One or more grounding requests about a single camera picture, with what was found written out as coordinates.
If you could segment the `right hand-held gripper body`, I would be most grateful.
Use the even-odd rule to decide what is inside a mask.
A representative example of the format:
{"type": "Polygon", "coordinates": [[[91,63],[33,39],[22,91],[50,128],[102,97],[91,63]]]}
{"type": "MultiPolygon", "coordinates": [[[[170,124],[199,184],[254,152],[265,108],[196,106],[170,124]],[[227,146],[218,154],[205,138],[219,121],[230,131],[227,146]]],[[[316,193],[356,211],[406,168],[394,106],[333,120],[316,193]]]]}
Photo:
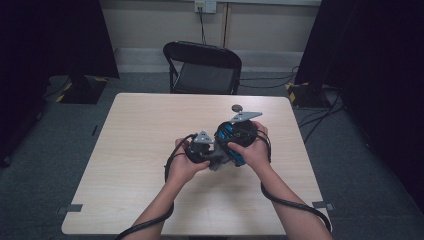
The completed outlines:
{"type": "Polygon", "coordinates": [[[243,147],[251,145],[257,134],[257,127],[252,119],[262,115],[262,112],[238,112],[229,121],[221,123],[216,130],[216,142],[224,146],[234,142],[243,147]]]}

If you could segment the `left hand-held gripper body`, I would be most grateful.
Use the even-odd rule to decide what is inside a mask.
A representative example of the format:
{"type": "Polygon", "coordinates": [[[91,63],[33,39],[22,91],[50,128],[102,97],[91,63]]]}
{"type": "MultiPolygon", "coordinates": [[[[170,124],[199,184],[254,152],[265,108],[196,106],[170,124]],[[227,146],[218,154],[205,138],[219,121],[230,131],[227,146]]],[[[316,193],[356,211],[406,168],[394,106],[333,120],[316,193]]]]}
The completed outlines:
{"type": "Polygon", "coordinates": [[[189,144],[185,148],[187,157],[193,163],[204,162],[206,160],[206,156],[211,153],[210,147],[213,144],[212,138],[205,130],[201,130],[199,133],[191,134],[189,138],[189,144]]]}

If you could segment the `blue toy car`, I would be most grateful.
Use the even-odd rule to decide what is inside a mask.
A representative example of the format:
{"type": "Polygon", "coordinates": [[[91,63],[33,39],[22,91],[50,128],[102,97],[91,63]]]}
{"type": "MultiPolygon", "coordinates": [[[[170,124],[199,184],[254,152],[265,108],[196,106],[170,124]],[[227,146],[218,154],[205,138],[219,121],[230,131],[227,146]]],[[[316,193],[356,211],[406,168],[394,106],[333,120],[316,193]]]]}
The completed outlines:
{"type": "Polygon", "coordinates": [[[230,122],[220,124],[214,134],[215,142],[219,144],[229,156],[236,167],[245,164],[244,158],[236,151],[228,147],[229,142],[237,143],[238,145],[245,146],[248,140],[248,134],[241,129],[234,127],[230,122]]]}

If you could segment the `person's left hand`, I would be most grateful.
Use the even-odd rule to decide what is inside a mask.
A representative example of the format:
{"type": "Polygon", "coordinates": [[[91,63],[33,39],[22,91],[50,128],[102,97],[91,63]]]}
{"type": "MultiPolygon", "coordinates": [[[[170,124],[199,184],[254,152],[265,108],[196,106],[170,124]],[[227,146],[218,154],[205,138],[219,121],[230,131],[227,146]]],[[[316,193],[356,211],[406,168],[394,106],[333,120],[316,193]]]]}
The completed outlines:
{"type": "Polygon", "coordinates": [[[188,140],[183,138],[175,141],[176,152],[173,155],[169,167],[168,178],[166,184],[173,187],[183,187],[188,183],[199,171],[209,167],[210,162],[193,163],[185,153],[185,147],[189,144],[188,140]]]}

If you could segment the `person's right hand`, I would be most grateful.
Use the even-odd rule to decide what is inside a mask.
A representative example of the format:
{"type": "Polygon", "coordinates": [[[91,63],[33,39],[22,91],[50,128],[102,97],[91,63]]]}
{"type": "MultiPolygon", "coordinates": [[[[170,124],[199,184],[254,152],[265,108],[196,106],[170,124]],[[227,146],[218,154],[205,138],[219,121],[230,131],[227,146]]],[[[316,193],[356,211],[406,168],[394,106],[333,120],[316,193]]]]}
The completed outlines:
{"type": "Polygon", "coordinates": [[[257,175],[269,172],[272,167],[269,161],[268,129],[257,121],[253,121],[257,127],[257,137],[248,147],[243,147],[230,142],[228,147],[239,153],[257,175]]]}

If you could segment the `black folding chair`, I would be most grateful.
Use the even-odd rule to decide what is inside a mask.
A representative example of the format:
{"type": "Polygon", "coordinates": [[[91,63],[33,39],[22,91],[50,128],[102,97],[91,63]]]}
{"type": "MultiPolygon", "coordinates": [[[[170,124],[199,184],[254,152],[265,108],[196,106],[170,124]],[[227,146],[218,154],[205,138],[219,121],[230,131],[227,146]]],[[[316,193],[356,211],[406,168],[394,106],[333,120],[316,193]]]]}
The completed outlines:
{"type": "Polygon", "coordinates": [[[170,92],[235,95],[242,61],[226,48],[187,41],[163,47],[169,64],[170,92]]]}

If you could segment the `black stand base yellow stripes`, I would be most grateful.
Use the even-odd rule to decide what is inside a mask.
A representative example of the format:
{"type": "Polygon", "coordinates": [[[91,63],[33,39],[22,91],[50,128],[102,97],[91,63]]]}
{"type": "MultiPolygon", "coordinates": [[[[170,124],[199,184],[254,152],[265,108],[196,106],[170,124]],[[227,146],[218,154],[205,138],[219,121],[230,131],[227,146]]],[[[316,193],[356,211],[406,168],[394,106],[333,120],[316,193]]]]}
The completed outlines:
{"type": "Polygon", "coordinates": [[[330,102],[322,89],[316,89],[309,83],[285,85],[288,98],[296,108],[329,108],[330,102]]]}
{"type": "Polygon", "coordinates": [[[70,80],[57,98],[57,103],[96,104],[108,83],[105,78],[84,75],[70,76],[70,80]]]}

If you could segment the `grey tape strip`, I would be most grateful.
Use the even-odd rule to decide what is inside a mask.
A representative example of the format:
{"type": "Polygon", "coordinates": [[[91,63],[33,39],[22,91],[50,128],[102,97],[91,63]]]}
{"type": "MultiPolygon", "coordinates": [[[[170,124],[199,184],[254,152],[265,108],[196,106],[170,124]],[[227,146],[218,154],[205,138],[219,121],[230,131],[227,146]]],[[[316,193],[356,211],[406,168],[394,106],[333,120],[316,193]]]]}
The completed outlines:
{"type": "Polygon", "coordinates": [[[66,215],[69,212],[80,212],[82,210],[82,204],[68,204],[61,206],[57,209],[57,213],[60,215],[66,215]]]}
{"type": "Polygon", "coordinates": [[[325,208],[327,211],[332,211],[335,209],[332,203],[326,203],[325,201],[312,202],[312,205],[315,209],[325,208]]]}

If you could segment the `black curtain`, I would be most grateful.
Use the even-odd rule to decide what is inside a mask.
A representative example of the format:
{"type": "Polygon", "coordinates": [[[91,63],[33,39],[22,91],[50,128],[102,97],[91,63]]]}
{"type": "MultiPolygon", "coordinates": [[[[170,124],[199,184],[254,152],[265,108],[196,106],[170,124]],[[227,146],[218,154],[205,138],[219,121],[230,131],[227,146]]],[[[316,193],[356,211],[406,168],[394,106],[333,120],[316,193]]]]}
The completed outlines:
{"type": "Polygon", "coordinates": [[[341,89],[424,213],[424,0],[321,0],[295,81],[341,89]]]}
{"type": "Polygon", "coordinates": [[[0,0],[0,167],[61,75],[119,76],[100,0],[0,0]]]}

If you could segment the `thin vertical wall conduit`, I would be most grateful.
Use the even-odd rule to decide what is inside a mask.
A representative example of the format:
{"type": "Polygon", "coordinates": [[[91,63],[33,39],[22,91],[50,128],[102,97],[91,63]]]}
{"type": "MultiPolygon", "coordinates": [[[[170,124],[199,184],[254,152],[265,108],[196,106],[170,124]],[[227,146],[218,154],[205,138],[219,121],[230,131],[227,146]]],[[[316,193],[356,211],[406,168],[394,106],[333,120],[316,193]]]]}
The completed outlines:
{"type": "Polygon", "coordinates": [[[228,38],[228,24],[229,24],[229,17],[231,15],[231,4],[225,3],[223,4],[223,21],[222,21],[222,40],[221,45],[222,47],[227,47],[227,38],[228,38]]]}

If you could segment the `white wall socket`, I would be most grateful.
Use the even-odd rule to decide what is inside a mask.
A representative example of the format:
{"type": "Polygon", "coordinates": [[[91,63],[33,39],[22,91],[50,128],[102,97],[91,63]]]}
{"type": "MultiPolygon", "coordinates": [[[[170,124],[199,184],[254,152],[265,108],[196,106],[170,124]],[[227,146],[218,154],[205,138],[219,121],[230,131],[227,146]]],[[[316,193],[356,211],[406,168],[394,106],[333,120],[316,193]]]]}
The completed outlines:
{"type": "Polygon", "coordinates": [[[215,0],[195,0],[194,11],[196,13],[215,14],[217,2],[215,0]]]}

